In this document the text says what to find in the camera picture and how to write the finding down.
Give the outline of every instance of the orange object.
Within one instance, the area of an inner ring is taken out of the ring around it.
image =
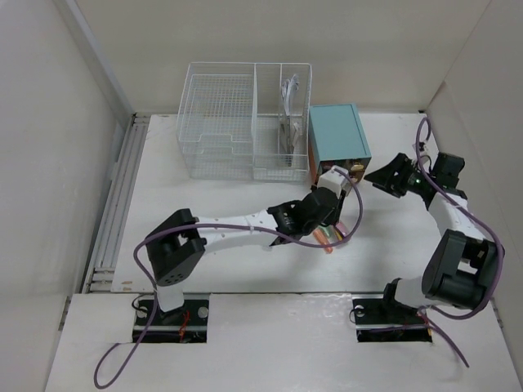
[[[330,244],[329,240],[327,239],[327,237],[325,237],[325,234],[323,231],[321,231],[321,229],[314,230],[312,232],[312,235],[314,235],[314,238],[316,238],[316,241],[318,241],[322,245]],[[325,253],[328,253],[328,254],[331,254],[333,252],[332,247],[325,247],[324,250],[325,250]]]

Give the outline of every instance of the light blue box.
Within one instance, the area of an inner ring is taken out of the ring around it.
[[[309,161],[311,176],[318,176],[332,165],[351,170],[361,180],[372,155],[360,114],[354,104],[315,105],[309,109]]]

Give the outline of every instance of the white wire basket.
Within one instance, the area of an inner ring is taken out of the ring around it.
[[[281,86],[297,75],[283,132]],[[311,66],[287,63],[191,63],[181,97],[177,139],[192,178],[302,181],[307,177]]]

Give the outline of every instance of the white table surface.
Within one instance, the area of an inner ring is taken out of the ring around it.
[[[412,144],[421,114],[361,114],[373,155],[371,172],[399,152],[414,156]],[[221,217],[258,212],[302,199],[310,183],[299,185],[223,180],[191,180],[177,147],[176,116],[153,116],[132,195],[113,292],[150,292],[132,259],[134,247],[180,208],[195,216]],[[437,155],[434,139],[429,143]],[[241,247],[206,253],[183,283],[185,292],[361,292],[381,291],[394,278],[422,274],[440,241],[435,221],[421,198],[397,199],[362,181],[364,218],[348,245],[330,255],[289,244],[267,252]],[[351,193],[342,221],[351,228],[358,203]],[[145,250],[141,257],[150,269]]]
[[[47,392],[93,391],[92,376],[115,342],[130,342],[133,294],[73,297]],[[465,368],[434,344],[358,343],[350,294],[211,295],[206,344],[144,344],[108,390],[198,392],[517,392],[516,372],[488,306],[475,318],[431,314],[455,340]],[[107,382],[131,349],[114,350]]]

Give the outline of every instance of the screw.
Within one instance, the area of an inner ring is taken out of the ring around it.
[[[145,317],[147,317],[147,308],[145,308],[144,306],[141,306],[140,307],[140,310],[138,310],[136,312],[136,316],[139,318],[139,319],[143,319]]]
[[[201,319],[206,319],[209,316],[209,309],[205,306],[198,308],[198,317]]]
[[[362,306],[362,305],[356,305],[354,307],[354,314],[356,317],[363,317],[365,316],[365,312],[364,312],[365,308]]]

